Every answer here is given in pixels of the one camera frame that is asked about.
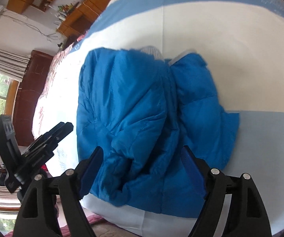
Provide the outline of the wooden desk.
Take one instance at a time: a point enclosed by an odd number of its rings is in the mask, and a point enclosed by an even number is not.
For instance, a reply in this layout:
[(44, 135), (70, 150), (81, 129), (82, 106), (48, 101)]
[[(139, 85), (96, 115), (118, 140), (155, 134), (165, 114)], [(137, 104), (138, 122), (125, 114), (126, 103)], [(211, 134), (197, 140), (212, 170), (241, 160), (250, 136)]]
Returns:
[(78, 5), (57, 28), (57, 32), (68, 38), (84, 34), (98, 19), (101, 10), (89, 0)]

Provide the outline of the blue quilted puffer jacket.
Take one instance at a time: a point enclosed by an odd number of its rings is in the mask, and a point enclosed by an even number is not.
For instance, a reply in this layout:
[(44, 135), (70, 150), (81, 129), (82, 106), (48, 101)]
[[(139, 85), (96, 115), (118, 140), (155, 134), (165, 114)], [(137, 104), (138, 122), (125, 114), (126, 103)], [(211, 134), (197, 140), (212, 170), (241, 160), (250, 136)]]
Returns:
[(181, 150), (188, 146), (208, 166), (225, 168), (240, 125), (220, 105), (206, 62), (197, 53), (175, 61), (139, 50), (99, 48), (79, 75), (77, 149), (96, 147), (103, 163), (91, 194), (114, 206), (196, 218), (206, 193)]

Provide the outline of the blue and white bed blanket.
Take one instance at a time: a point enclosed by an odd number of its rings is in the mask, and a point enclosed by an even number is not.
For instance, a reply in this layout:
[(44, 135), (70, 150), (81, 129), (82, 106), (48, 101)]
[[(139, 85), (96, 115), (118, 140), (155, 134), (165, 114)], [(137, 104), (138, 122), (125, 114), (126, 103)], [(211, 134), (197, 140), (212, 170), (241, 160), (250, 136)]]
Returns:
[(225, 173), (253, 177), (273, 236), (284, 236), (284, 0), (111, 0), (38, 100), (33, 135), (76, 121), (89, 51), (149, 45), (167, 59), (196, 51), (206, 60), (220, 103), (240, 114)]

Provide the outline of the dark wooden headboard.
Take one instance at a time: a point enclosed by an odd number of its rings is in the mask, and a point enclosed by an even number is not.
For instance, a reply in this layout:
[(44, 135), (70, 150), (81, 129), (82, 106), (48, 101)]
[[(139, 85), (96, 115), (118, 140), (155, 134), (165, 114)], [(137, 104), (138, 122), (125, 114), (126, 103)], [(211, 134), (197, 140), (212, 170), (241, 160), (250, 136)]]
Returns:
[(19, 84), (12, 122), (19, 146), (34, 141), (32, 122), (38, 99), (43, 91), (53, 56), (33, 50), (22, 82)]

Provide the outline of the grey striped curtain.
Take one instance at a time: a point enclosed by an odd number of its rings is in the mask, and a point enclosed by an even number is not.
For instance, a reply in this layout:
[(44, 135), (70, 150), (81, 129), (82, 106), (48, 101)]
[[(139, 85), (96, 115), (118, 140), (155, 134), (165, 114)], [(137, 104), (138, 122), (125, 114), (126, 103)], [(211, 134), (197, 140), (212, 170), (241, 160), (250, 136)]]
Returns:
[(22, 82), (30, 57), (0, 49), (0, 74)]

